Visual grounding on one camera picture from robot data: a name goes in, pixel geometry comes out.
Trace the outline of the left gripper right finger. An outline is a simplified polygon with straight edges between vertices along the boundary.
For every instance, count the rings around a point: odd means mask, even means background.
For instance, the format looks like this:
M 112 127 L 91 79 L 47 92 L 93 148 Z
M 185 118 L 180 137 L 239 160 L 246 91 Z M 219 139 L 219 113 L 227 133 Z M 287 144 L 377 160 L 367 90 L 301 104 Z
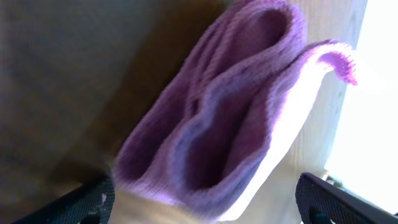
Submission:
M 304 172 L 295 189 L 295 201 L 304 224 L 397 224 L 397 216 Z

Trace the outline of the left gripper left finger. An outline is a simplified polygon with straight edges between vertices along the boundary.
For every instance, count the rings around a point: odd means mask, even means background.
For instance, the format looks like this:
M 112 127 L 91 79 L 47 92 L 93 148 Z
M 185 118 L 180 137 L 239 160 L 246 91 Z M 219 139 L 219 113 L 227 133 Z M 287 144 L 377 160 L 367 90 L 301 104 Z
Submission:
M 107 223 L 113 209 L 114 200 L 113 182 L 110 177 L 102 176 L 14 223 Z

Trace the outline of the purple cloth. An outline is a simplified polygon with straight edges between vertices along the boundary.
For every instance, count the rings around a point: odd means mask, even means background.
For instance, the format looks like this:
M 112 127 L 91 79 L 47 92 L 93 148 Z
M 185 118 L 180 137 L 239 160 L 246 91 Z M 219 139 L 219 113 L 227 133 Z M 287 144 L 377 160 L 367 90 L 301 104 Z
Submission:
M 200 37 L 123 144 L 120 189 L 208 222 L 239 217 L 301 129 L 326 73 L 356 84 L 352 48 L 308 44 L 286 1 L 236 1 Z

